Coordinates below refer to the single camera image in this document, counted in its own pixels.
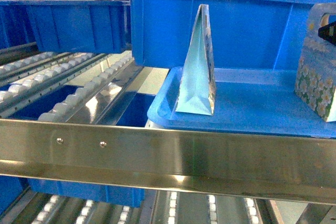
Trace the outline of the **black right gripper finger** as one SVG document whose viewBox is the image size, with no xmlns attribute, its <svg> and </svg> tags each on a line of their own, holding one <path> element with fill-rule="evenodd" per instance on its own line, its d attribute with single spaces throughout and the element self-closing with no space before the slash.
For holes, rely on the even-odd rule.
<svg viewBox="0 0 336 224">
<path fill-rule="evenodd" d="M 321 27 L 318 29 L 318 36 L 331 44 L 335 44 L 335 21 L 321 21 Z"/>
</svg>

